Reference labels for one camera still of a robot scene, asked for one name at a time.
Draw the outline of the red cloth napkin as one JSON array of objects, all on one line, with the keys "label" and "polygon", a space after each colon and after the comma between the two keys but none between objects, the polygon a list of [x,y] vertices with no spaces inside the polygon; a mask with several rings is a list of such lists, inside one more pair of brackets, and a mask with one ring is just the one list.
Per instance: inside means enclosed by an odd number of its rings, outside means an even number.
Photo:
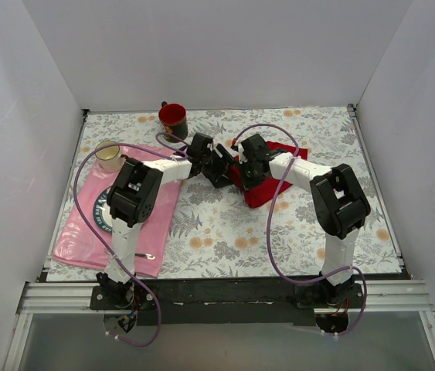
[{"label": "red cloth napkin", "polygon": [[[291,154],[294,154],[295,151],[294,146],[285,145],[276,141],[267,141],[266,143],[270,150],[284,149],[290,152]],[[299,148],[298,154],[299,157],[301,157],[302,159],[308,160],[308,150],[306,148]],[[251,209],[259,208],[265,203],[271,201],[274,196],[275,189],[279,184],[279,180],[277,179],[266,178],[266,180],[263,183],[261,183],[259,186],[252,188],[250,190],[245,190],[243,188],[240,172],[235,165],[230,166],[228,168],[226,177],[230,181],[232,181],[233,184],[240,191],[243,192],[245,202]],[[282,193],[283,191],[285,191],[290,187],[291,184],[289,182],[285,182],[280,188],[280,193]]]}]

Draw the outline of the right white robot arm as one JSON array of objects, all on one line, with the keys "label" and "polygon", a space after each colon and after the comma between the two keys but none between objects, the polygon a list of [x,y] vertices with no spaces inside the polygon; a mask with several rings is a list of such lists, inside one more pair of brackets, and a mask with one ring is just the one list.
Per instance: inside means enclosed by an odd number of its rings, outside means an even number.
[{"label": "right white robot arm", "polygon": [[276,179],[311,194],[317,221],[325,232],[325,259],[318,277],[289,280],[297,306],[337,307],[352,295],[360,296],[361,288],[353,278],[354,250],[371,207],[352,168],[346,164],[329,168],[304,160],[297,152],[272,150],[259,134],[235,148],[240,153],[237,168],[244,189]]}]

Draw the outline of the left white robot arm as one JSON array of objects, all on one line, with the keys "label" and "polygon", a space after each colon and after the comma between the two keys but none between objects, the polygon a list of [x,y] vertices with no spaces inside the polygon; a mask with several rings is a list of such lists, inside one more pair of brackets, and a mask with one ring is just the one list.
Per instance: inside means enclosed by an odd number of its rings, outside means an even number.
[{"label": "left white robot arm", "polygon": [[115,308],[128,308],[134,300],[130,280],[141,228],[152,214],[160,188],[170,182],[203,174],[212,185],[223,188],[233,182],[226,177],[234,164],[232,155],[214,145],[206,134],[196,134],[190,145],[176,149],[161,160],[140,161],[127,157],[107,194],[112,220],[110,260],[97,275],[103,298]]}]

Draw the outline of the black red mug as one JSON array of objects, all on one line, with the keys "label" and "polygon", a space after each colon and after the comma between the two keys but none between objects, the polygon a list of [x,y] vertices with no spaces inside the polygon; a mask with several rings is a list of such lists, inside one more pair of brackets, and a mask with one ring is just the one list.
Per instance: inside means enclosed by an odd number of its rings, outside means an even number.
[{"label": "black red mug", "polygon": [[164,138],[167,141],[176,143],[188,137],[187,112],[181,104],[162,101],[158,119],[164,129]]}]

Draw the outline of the floral tablecloth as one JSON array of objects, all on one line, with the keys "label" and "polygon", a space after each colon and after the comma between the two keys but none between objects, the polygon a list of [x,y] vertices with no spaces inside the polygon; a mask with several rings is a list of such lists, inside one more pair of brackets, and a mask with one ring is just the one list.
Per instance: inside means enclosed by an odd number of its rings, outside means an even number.
[{"label": "floral tablecloth", "polygon": [[[355,245],[354,264],[365,274],[399,274],[399,249],[386,220],[356,126],[346,107],[207,110],[188,113],[189,132],[222,145],[260,133],[268,141],[298,143],[311,162],[352,167],[371,212]],[[296,187],[275,203],[250,209],[235,187],[215,189],[203,176],[182,184],[160,277],[310,275],[325,261],[325,234],[310,195]]]}]

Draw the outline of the cream enamel mug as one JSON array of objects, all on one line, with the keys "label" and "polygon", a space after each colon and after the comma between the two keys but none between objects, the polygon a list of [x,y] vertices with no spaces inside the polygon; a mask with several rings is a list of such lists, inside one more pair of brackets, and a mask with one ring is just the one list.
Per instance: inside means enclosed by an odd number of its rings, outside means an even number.
[{"label": "cream enamel mug", "polygon": [[100,168],[107,173],[119,172],[123,167],[127,156],[114,141],[102,141],[96,146],[95,158]]}]

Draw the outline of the silver fork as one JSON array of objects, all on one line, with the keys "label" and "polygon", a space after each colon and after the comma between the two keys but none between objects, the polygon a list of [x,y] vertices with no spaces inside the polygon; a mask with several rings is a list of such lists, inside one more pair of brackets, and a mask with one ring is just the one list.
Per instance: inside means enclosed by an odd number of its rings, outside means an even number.
[{"label": "silver fork", "polygon": [[156,259],[156,256],[153,254],[140,254],[140,253],[136,253],[135,254],[136,257],[140,257],[140,258],[144,258],[144,259],[148,259],[148,260],[154,260]]}]

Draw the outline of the white plate teal rim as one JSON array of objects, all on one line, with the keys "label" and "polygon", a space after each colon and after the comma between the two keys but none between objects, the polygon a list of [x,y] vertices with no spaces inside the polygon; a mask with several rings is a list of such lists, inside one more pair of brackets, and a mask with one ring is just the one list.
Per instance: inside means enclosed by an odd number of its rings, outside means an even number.
[{"label": "white plate teal rim", "polygon": [[110,216],[110,207],[107,204],[107,196],[110,187],[103,190],[93,204],[93,221],[99,230],[112,234],[112,221]]}]

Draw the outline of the black mounting base plate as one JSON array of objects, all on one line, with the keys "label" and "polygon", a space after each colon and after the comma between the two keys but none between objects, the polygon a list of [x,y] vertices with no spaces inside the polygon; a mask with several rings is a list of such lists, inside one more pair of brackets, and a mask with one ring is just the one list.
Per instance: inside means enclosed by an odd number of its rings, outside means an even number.
[{"label": "black mounting base plate", "polygon": [[327,281],[298,285],[279,277],[148,280],[143,286],[114,283],[104,277],[92,290],[93,311],[125,311],[139,326],[180,324],[289,323],[314,326],[315,310],[324,309],[347,322],[360,309],[362,286],[349,281],[342,289]]}]

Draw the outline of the aluminium frame rail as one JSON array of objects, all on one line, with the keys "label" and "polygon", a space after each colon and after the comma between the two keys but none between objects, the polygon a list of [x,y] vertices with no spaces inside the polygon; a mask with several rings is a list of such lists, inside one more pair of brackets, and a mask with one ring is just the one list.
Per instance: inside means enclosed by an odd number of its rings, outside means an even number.
[{"label": "aluminium frame rail", "polygon": [[[126,309],[107,306],[91,308],[90,303],[101,295],[94,294],[93,282],[27,283],[23,289],[15,330],[5,370],[17,369],[25,341],[18,336],[29,330],[33,314],[124,314]],[[435,307],[424,281],[381,280],[367,282],[365,312],[410,312],[420,314],[425,334],[435,361]]]}]

